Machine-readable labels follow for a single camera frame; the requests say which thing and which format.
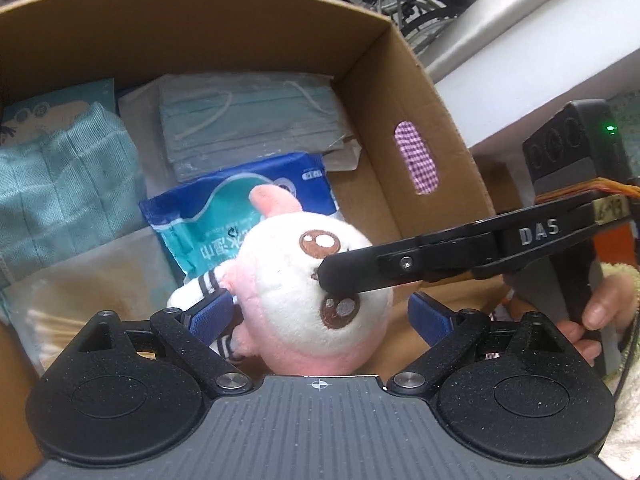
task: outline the fuzzy sleeve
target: fuzzy sleeve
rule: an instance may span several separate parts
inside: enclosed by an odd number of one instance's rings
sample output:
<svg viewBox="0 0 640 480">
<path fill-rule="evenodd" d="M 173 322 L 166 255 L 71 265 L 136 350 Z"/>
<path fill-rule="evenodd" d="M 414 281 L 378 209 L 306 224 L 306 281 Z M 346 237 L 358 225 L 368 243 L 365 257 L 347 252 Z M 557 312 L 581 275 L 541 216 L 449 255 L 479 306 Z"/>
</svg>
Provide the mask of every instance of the fuzzy sleeve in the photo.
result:
<svg viewBox="0 0 640 480">
<path fill-rule="evenodd" d="M 640 272 L 636 268 L 624 264 L 602 264 L 602 272 L 605 276 L 614 272 L 629 273 L 636 283 L 636 301 L 638 302 Z M 634 325 L 638 322 L 638 314 L 636 314 Z M 613 427 L 600 452 L 600 459 L 626 480 L 636 480 L 640 476 L 640 344 L 636 343 L 636 346 L 631 371 L 616 404 Z M 611 377 L 605 379 L 612 392 L 618 385 L 629 350 L 630 343 L 627 343 L 622 352 L 621 367 Z"/>
</svg>

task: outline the teal towel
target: teal towel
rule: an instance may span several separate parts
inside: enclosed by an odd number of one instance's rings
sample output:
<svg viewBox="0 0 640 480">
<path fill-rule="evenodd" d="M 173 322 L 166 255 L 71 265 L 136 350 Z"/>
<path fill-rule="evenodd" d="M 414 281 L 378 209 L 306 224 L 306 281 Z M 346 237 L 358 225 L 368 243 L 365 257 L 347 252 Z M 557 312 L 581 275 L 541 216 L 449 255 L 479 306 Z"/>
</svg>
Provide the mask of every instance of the teal towel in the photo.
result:
<svg viewBox="0 0 640 480">
<path fill-rule="evenodd" d="M 145 198 L 136 147 L 98 103 L 0 150 L 0 288 L 144 227 Z"/>
</svg>

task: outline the human hand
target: human hand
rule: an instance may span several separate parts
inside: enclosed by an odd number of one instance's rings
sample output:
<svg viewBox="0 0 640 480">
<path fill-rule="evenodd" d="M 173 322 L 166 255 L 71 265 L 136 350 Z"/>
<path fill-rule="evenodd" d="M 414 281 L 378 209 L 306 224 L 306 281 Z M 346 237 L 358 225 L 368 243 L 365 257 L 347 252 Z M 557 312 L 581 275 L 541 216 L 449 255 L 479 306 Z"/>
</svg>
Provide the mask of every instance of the human hand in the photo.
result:
<svg viewBox="0 0 640 480">
<path fill-rule="evenodd" d="M 514 297 L 509 311 L 511 317 L 519 320 L 525 312 L 535 310 L 530 304 Z M 628 274 L 617 272 L 604 278 L 593 293 L 582 314 L 582 324 L 563 320 L 558 329 L 575 346 L 591 366 L 602 346 L 597 341 L 583 339 L 586 330 L 600 330 L 612 320 L 618 337 L 622 339 L 625 330 L 636 315 L 636 286 Z"/>
</svg>

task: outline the pink and white plush toy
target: pink and white plush toy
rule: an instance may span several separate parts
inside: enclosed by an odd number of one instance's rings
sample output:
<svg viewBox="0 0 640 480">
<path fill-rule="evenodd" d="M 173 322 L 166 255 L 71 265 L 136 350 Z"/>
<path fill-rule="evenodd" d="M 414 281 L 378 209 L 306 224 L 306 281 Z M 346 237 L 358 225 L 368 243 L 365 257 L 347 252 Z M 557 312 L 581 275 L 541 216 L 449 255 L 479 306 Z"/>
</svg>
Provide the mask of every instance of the pink and white plush toy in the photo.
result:
<svg viewBox="0 0 640 480">
<path fill-rule="evenodd" d="M 243 321 L 217 350 L 238 361 L 260 355 L 276 374 L 336 376 L 352 373 L 373 354 L 386 332 L 390 288 L 331 298 L 316 272 L 329 254 L 370 246 L 353 226 L 303 212 L 288 191 L 257 186 L 250 200 L 265 219 L 246 235 L 234 260 L 204 275 L 237 297 Z M 167 306 L 183 310 L 203 298 L 198 280 L 176 290 Z"/>
</svg>

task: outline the ridged gray surface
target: ridged gray surface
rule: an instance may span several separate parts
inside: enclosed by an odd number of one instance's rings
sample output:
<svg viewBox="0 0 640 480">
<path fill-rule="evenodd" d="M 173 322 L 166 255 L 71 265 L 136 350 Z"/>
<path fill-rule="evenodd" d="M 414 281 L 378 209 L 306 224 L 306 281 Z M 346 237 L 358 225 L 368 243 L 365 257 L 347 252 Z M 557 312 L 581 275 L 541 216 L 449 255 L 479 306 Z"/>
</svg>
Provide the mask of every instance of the ridged gray surface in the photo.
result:
<svg viewBox="0 0 640 480">
<path fill-rule="evenodd" d="M 46 462 L 31 480 L 615 480 L 593 457 L 553 468 L 491 462 L 452 439 L 426 403 L 373 377 L 267 377 L 213 404 L 183 443 L 147 462 L 89 470 Z"/>
</svg>

